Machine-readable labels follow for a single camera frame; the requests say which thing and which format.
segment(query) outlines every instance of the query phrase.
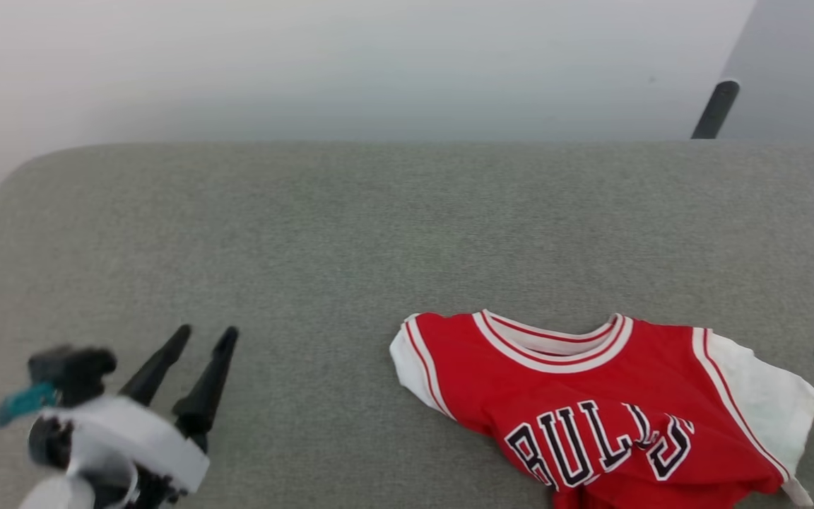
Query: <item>white wall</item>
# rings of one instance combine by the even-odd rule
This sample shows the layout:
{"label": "white wall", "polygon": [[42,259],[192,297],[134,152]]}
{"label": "white wall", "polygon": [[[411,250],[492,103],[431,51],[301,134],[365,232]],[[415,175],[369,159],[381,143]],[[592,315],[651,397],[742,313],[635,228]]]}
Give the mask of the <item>white wall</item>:
{"label": "white wall", "polygon": [[90,143],[685,139],[755,0],[0,0],[0,180]]}
{"label": "white wall", "polygon": [[719,138],[814,142],[814,0],[759,0],[724,75],[741,90]]}

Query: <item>gray cushion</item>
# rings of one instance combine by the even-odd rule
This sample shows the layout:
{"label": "gray cushion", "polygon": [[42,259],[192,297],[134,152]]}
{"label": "gray cushion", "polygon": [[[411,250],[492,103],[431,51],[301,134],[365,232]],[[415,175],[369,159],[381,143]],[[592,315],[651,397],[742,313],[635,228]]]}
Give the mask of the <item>gray cushion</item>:
{"label": "gray cushion", "polygon": [[[410,313],[484,307],[568,332],[609,312],[713,327],[814,384],[814,148],[118,145],[0,187],[0,397],[64,342],[113,348],[115,390],[190,322],[167,415],[240,327],[187,507],[547,507],[388,356]],[[42,476],[28,424],[0,433],[0,507]],[[814,429],[798,475],[814,496]]]}

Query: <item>black lettering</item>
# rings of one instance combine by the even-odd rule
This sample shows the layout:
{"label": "black lettering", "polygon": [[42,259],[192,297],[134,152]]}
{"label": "black lettering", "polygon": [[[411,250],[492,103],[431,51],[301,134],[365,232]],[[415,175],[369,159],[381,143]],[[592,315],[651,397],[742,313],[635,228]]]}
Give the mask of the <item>black lettering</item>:
{"label": "black lettering", "polygon": [[514,451],[514,454],[520,458],[520,461],[526,466],[526,470],[529,471],[533,477],[539,479],[539,481],[546,486],[552,486],[555,490],[558,489],[555,478],[553,478],[552,473],[548,471],[548,466],[542,458],[542,453],[539,452],[539,444],[536,444],[536,437],[534,437],[533,429],[529,424],[524,422],[520,426],[517,426],[514,431],[511,431],[510,435],[505,437],[505,442],[507,442],[507,447],[510,447],[511,451]]}
{"label": "black lettering", "polygon": [[[668,432],[655,445],[652,445],[652,449],[649,449],[649,453],[647,453],[652,471],[659,481],[668,480],[687,458],[690,451],[690,440],[684,429],[686,425],[682,426],[680,420],[675,416],[669,415],[668,417],[670,418]],[[673,450],[668,446],[669,438],[674,444]]]}
{"label": "black lettering", "polygon": [[[561,421],[565,437],[574,449],[574,464],[577,468],[571,470],[571,462],[565,447],[561,444],[558,437],[557,429],[555,429],[555,415]],[[539,426],[542,431],[545,431],[545,437],[548,438],[548,447],[552,449],[552,456],[555,458],[555,463],[558,466],[561,478],[565,481],[568,487],[575,487],[584,482],[592,475],[592,467],[589,464],[589,458],[586,457],[586,449],[582,445],[582,440],[579,439],[579,431],[574,422],[574,409],[570,406],[558,409],[556,412],[547,412],[539,416]]]}
{"label": "black lettering", "polygon": [[604,468],[605,472],[610,472],[619,467],[632,453],[633,442],[630,440],[630,436],[621,435],[617,437],[618,448],[611,449],[605,426],[601,423],[600,416],[598,416],[598,405],[589,400],[588,402],[580,402],[579,409],[586,414],[586,419],[589,420],[589,426],[592,429],[592,435],[595,436],[598,443],[598,453],[601,454],[601,467]]}
{"label": "black lettering", "polygon": [[630,412],[630,415],[633,416],[633,420],[636,421],[636,427],[639,429],[639,438],[637,439],[636,444],[637,447],[640,449],[647,449],[650,445],[655,442],[658,438],[658,431],[652,431],[652,425],[649,422],[649,418],[646,417],[646,414],[642,412],[639,406],[630,405],[630,403],[624,403],[624,406],[627,407],[627,411]]}

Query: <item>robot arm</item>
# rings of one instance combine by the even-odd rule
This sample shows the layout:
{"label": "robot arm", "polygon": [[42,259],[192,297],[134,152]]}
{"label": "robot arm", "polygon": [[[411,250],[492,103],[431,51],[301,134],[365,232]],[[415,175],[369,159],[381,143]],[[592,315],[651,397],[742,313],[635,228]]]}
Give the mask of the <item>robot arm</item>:
{"label": "robot arm", "polygon": [[0,426],[38,412],[31,458],[64,474],[37,484],[20,509],[156,509],[196,492],[238,331],[226,329],[172,425],[148,405],[190,334],[178,329],[116,396],[103,395],[102,377],[116,367],[109,351],[59,347],[31,358],[34,385],[0,406]]}

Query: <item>bulls jersey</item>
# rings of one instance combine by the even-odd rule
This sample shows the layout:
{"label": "bulls jersey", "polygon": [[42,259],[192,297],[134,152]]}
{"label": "bulls jersey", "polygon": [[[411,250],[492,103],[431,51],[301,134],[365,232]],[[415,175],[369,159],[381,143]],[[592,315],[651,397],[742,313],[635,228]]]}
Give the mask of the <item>bulls jersey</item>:
{"label": "bulls jersey", "polygon": [[794,478],[814,389],[710,329],[612,316],[546,331],[488,310],[424,313],[391,343],[398,378],[462,426],[490,435],[556,507],[731,507]]}

